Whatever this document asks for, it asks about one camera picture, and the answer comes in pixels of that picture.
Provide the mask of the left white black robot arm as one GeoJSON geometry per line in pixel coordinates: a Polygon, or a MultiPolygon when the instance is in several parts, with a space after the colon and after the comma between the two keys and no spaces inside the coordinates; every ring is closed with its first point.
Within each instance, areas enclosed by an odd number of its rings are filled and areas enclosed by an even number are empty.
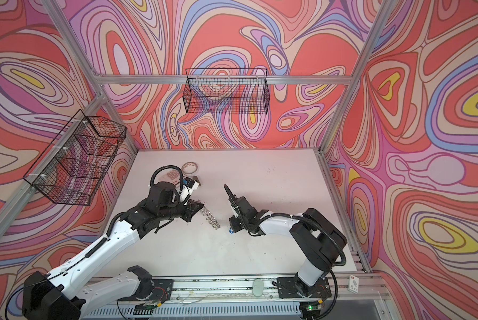
{"type": "Polygon", "coordinates": [[[160,293],[151,274],[135,265],[116,277],[89,284],[125,249],[157,233],[176,219],[191,222],[203,204],[192,200],[200,182],[175,165],[157,169],[150,179],[148,196],[112,218],[107,231],[81,251],[46,274],[38,271],[24,282],[22,314],[27,319],[82,319],[120,299],[148,301],[160,293]]]}

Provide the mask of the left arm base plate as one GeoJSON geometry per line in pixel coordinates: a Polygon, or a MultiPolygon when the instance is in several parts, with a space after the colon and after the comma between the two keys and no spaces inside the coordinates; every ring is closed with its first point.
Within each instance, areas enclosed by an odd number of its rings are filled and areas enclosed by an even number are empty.
{"type": "Polygon", "coordinates": [[[173,279],[153,279],[149,283],[141,283],[135,294],[123,297],[118,301],[157,301],[165,302],[171,299],[173,279]]]}

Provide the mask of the metal disc key ring holder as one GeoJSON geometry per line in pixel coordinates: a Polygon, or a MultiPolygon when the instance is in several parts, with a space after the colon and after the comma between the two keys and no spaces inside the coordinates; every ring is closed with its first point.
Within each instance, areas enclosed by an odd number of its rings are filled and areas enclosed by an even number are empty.
{"type": "Polygon", "coordinates": [[[205,217],[206,221],[215,229],[218,230],[221,228],[218,220],[212,215],[211,211],[206,207],[206,203],[202,202],[203,208],[199,212],[205,217]]]}

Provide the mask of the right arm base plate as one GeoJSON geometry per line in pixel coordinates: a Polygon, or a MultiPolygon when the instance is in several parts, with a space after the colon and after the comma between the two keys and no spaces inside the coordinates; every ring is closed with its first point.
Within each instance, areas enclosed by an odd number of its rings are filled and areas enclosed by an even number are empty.
{"type": "Polygon", "coordinates": [[[294,277],[279,277],[272,284],[278,290],[281,299],[307,299],[322,298],[327,300],[332,297],[330,284],[327,279],[319,278],[312,286],[294,277]]]}

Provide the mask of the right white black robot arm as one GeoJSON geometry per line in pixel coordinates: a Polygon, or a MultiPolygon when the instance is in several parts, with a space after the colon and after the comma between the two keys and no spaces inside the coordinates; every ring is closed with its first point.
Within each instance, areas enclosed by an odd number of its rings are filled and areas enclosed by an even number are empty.
{"type": "Polygon", "coordinates": [[[305,256],[301,268],[293,277],[279,277],[274,282],[281,299],[330,297],[330,285],[325,276],[334,267],[347,264],[345,235],[317,209],[304,213],[275,213],[257,210],[244,197],[238,197],[224,185],[233,211],[229,218],[232,233],[245,231],[251,237],[282,235],[291,237],[305,256]]]}

